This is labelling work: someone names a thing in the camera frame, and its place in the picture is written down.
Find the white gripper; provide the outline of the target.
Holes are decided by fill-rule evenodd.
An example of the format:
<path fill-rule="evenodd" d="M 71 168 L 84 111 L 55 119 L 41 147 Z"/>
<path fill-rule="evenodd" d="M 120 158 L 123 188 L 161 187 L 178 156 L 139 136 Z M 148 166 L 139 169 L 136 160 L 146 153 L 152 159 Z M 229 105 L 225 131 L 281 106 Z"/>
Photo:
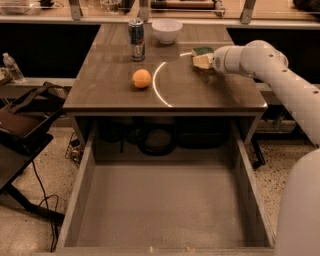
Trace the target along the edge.
<path fill-rule="evenodd" d="M 200 69 L 213 69 L 218 73 L 244 74 L 241 66 L 243 46 L 223 46 L 214 51 L 193 58 L 193 65 Z"/>

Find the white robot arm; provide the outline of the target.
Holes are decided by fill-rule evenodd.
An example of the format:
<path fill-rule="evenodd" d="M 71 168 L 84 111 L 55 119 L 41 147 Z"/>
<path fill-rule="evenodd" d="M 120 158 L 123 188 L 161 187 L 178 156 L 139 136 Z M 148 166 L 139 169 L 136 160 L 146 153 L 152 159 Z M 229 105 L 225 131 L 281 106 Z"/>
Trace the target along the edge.
<path fill-rule="evenodd" d="M 290 171 L 282 193 L 274 256 L 320 256 L 320 91 L 288 68 L 262 40 L 213 51 L 193 49 L 193 65 L 256 78 L 269 85 L 316 149 Z"/>

